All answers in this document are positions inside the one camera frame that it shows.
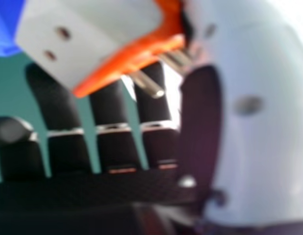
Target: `metal prong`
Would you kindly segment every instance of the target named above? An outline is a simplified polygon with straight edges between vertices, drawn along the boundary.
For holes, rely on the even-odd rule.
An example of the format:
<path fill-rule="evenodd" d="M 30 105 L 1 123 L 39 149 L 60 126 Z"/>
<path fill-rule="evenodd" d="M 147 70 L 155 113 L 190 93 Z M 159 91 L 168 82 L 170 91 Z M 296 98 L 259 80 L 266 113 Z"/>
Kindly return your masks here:
<path fill-rule="evenodd" d="M 141 70 L 130 73 L 129 77 L 152 98 L 158 99 L 165 94 L 165 91 Z"/>
<path fill-rule="evenodd" d="M 184 67 L 192 65 L 192 58 L 187 54 L 186 51 L 179 49 L 170 51 L 158 56 L 159 59 L 175 70 L 180 75 L 185 74 Z"/>

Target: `teal background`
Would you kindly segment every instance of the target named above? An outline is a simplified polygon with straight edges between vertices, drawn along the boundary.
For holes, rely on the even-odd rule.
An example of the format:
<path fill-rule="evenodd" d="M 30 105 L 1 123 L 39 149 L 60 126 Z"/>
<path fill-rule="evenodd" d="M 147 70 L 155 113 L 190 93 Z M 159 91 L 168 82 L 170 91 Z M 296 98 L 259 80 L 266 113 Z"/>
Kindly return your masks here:
<path fill-rule="evenodd" d="M 31 60 L 24 54 L 0 58 L 0 116 L 18 116 L 30 122 L 39 134 L 47 176 L 50 177 L 46 128 L 38 106 L 25 81 L 24 68 Z M 140 137 L 137 110 L 134 101 L 125 91 L 125 101 L 128 108 L 130 125 L 141 157 L 143 168 L 147 168 L 146 156 Z M 85 138 L 92 161 L 93 171 L 100 172 L 99 158 L 96 148 L 95 126 L 88 98 L 77 99 L 80 118 L 85 131 Z"/>

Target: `white plastic casing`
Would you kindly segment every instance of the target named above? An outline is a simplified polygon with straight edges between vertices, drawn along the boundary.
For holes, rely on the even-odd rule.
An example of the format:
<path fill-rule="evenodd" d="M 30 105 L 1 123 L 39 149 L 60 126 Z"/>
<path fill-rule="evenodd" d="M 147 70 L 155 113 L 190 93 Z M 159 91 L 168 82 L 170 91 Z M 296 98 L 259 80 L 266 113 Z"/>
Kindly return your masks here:
<path fill-rule="evenodd" d="M 153 0 L 27 0 L 16 41 L 46 72 L 73 89 L 105 59 L 161 21 Z M 69 33 L 67 40 L 57 33 L 59 27 Z"/>
<path fill-rule="evenodd" d="M 213 188 L 226 203 L 209 201 L 205 217 L 237 227 L 303 221 L 303 37 L 272 0 L 185 2 L 223 94 Z M 236 104 L 248 97 L 262 104 L 242 115 Z"/>

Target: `orange rim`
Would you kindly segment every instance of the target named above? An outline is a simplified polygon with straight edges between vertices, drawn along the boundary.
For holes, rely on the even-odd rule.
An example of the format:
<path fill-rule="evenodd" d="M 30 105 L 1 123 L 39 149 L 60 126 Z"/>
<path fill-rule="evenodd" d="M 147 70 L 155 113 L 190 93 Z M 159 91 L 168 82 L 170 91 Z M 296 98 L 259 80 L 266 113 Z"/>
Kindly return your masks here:
<path fill-rule="evenodd" d="M 179 0 L 154 0 L 164 20 L 155 31 L 129 43 L 91 73 L 75 89 L 77 97 L 84 97 L 120 79 L 122 74 L 137 71 L 156 62 L 157 55 L 182 48 L 184 39 L 180 24 Z"/>

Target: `blue object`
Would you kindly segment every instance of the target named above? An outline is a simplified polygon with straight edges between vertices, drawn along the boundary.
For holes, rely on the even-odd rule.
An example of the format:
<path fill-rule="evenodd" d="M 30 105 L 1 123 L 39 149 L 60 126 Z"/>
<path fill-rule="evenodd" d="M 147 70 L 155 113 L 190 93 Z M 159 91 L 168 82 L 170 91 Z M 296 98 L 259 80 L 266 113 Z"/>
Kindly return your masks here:
<path fill-rule="evenodd" d="M 14 42 L 25 0 L 0 0 L 0 56 L 14 55 L 21 50 Z"/>

